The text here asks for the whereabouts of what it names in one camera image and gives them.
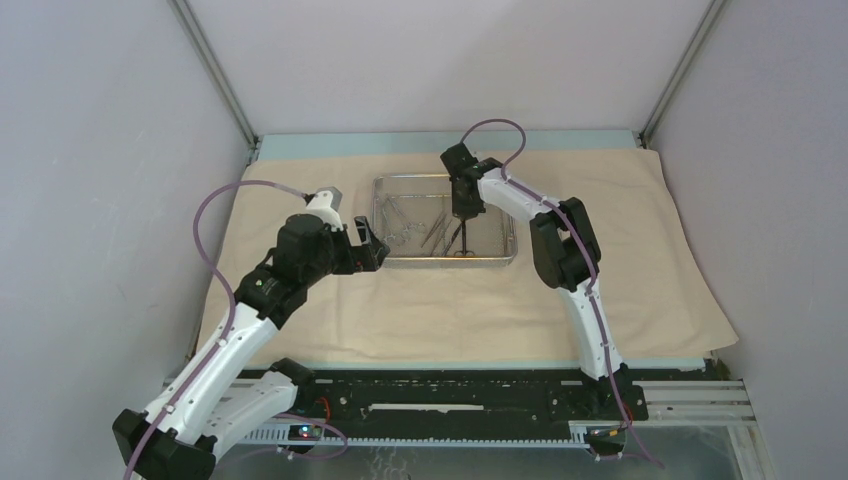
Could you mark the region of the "metal surgical instrument tray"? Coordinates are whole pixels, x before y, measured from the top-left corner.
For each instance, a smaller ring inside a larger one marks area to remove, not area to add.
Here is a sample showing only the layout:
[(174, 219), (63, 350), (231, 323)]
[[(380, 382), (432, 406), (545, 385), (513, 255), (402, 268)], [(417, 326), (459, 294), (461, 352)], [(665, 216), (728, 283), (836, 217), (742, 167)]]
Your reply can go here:
[(372, 188), (371, 223), (395, 269), (499, 268), (517, 255), (513, 219), (495, 207), (466, 222), (452, 214), (446, 174), (387, 174)]

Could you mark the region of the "metal surgical scissors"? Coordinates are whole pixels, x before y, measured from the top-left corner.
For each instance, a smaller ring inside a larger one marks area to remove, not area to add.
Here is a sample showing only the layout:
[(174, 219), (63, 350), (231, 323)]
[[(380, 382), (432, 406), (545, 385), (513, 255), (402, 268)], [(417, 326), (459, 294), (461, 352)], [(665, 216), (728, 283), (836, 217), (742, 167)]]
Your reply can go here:
[(453, 243), (458, 245), (457, 249), (453, 253), (455, 257), (469, 257), (475, 254), (475, 252), (468, 247), (466, 220), (461, 220), (459, 222), (459, 225), (453, 235)]

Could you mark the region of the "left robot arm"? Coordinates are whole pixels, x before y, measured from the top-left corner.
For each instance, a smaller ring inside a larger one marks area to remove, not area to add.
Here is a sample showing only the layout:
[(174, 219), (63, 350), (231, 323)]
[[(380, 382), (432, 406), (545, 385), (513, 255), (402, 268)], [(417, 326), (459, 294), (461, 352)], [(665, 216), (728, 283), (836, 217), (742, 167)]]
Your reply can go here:
[(142, 411), (122, 411), (112, 430), (125, 462), (124, 478), (208, 479), (219, 460), (264, 421), (288, 412), (304, 416), (316, 403), (310, 372), (292, 362), (269, 368), (247, 392), (222, 399), (248, 361), (330, 275), (378, 271), (390, 249), (363, 216), (351, 243), (339, 215), (341, 192), (297, 192), (305, 210), (279, 229), (274, 247), (241, 280), (224, 287), (228, 307), (212, 336), (175, 380)]

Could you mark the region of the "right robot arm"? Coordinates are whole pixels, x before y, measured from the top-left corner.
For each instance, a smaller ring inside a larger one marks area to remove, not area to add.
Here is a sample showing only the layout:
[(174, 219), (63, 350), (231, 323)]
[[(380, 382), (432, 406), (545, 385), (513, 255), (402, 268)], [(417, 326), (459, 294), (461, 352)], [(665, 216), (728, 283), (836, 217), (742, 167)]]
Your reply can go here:
[(606, 418), (622, 403), (611, 381), (621, 369), (602, 307), (601, 250), (585, 205), (572, 197), (543, 195), (504, 170), (501, 162), (479, 160), (458, 143), (440, 156), (451, 184), (454, 217), (470, 220), (494, 206), (528, 225), (533, 265), (541, 281), (563, 298), (577, 334), (579, 368), (589, 379), (581, 392), (585, 411)]

